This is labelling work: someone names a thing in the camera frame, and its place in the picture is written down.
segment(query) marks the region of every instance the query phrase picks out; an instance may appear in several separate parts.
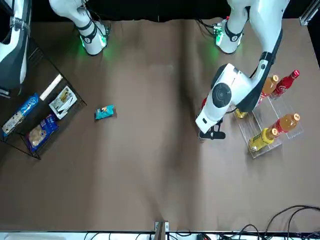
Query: yellow bottle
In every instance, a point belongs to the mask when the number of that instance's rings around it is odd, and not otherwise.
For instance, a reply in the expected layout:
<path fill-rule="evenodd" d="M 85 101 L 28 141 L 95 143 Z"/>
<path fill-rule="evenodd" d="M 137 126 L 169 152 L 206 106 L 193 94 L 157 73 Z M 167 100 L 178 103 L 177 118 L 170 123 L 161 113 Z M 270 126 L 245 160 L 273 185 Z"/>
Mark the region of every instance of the yellow bottle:
<path fill-rule="evenodd" d="M 238 108 L 235 110 L 234 113 L 239 119 L 243 119 L 248 114 L 247 112 L 240 111 Z"/>
<path fill-rule="evenodd" d="M 253 136 L 249 140 L 249 149 L 252 152 L 259 151 L 263 147 L 272 144 L 278 135 L 276 128 L 264 128 L 257 136 Z"/>

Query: red bottle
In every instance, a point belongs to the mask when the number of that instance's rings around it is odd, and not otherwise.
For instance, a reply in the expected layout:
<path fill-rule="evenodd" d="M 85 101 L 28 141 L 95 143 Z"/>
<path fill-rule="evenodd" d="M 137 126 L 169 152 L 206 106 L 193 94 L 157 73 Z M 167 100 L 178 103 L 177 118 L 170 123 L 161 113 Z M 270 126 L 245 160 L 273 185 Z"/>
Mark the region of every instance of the red bottle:
<path fill-rule="evenodd" d="M 294 70 L 289 76 L 285 76 L 277 84 L 275 90 L 271 93 L 270 98 L 275 100 L 284 94 L 294 83 L 294 80 L 299 77 L 299 70 Z"/>

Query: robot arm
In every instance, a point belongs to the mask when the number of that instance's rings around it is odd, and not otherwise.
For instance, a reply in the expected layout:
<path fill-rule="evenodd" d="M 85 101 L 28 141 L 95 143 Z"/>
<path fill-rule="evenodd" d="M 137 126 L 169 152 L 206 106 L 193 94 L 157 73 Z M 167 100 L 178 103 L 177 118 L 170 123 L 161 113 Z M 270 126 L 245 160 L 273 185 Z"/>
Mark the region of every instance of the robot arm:
<path fill-rule="evenodd" d="M 31 0 L 0 0 L 10 17 L 10 31 L 0 43 L 0 96 L 9 98 L 25 79 Z"/>
<path fill-rule="evenodd" d="M 207 101 L 196 119 L 199 129 L 206 133 L 212 126 L 222 119 L 230 104 L 236 105 L 242 112 L 252 111 L 261 94 L 266 78 L 269 74 L 271 65 L 275 61 L 282 39 L 282 16 L 287 7 L 288 0 L 229 0 L 232 10 L 235 5 L 240 4 L 240 10 L 235 12 L 244 13 L 244 6 L 250 7 L 249 19 L 255 34 L 258 36 L 263 53 L 260 56 L 259 64 L 253 78 L 247 77 L 244 73 L 236 69 L 230 63 L 221 66 L 211 84 L 211 91 L 207 96 Z M 243 21 L 246 14 L 238 14 Z M 236 22 L 230 15 L 229 21 Z M 222 24 L 223 39 L 219 42 L 222 50 L 230 52 L 235 45 L 238 46 L 240 40 L 239 32 L 231 32 L 227 26 L 228 22 Z M 236 26 L 242 34 L 243 26 Z"/>
<path fill-rule="evenodd" d="M 97 55 L 107 46 L 107 31 L 102 23 L 93 21 L 90 12 L 83 7 L 88 0 L 49 0 L 52 10 L 70 19 L 78 29 L 82 45 L 89 55 Z"/>

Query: green led light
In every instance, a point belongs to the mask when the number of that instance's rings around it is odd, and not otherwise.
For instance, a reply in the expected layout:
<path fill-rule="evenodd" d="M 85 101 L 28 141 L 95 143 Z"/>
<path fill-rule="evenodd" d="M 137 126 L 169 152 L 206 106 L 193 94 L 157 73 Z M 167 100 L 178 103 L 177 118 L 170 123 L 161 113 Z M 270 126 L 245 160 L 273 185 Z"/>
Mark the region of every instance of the green led light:
<path fill-rule="evenodd" d="M 80 39 L 81 39 L 81 42 L 82 42 L 82 47 L 85 47 L 85 43 L 84 41 L 82 40 L 82 37 L 80 36 Z"/>
<path fill-rule="evenodd" d="M 241 38 L 242 38 L 242 35 L 243 35 L 243 34 L 241 34 L 241 35 L 240 35 L 240 37 L 239 37 L 239 42 L 238 42 L 238 46 L 240 45 L 240 42 L 241 42 Z"/>
<path fill-rule="evenodd" d="M 217 36 L 215 37 L 215 44 L 217 46 L 220 46 L 223 37 L 224 37 L 223 32 L 220 32 L 220 34 L 217 34 Z"/>
<path fill-rule="evenodd" d="M 104 36 L 99 36 L 100 42 L 102 47 L 105 47 L 107 45 L 107 38 Z"/>

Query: orange juice bottle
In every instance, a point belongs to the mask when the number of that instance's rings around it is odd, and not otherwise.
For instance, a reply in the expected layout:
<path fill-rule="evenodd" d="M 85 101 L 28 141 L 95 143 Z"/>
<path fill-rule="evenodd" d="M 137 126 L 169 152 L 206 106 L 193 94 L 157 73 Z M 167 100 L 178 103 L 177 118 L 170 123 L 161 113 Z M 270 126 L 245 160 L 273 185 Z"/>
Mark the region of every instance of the orange juice bottle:
<path fill-rule="evenodd" d="M 281 133 L 287 133 L 294 129 L 299 121 L 300 115 L 298 113 L 287 114 L 279 118 L 270 128 L 275 128 L 278 130 L 278 137 Z"/>
<path fill-rule="evenodd" d="M 265 83 L 262 88 L 260 98 L 259 98 L 255 107 L 259 106 L 259 104 L 262 102 L 262 100 L 264 98 L 268 97 L 276 89 L 278 82 L 279 82 L 279 77 L 277 75 L 273 75 L 272 77 L 266 78 Z M 247 112 L 242 112 L 239 109 L 235 110 L 235 115 L 239 119 L 243 119 L 247 114 L 248 114 Z"/>

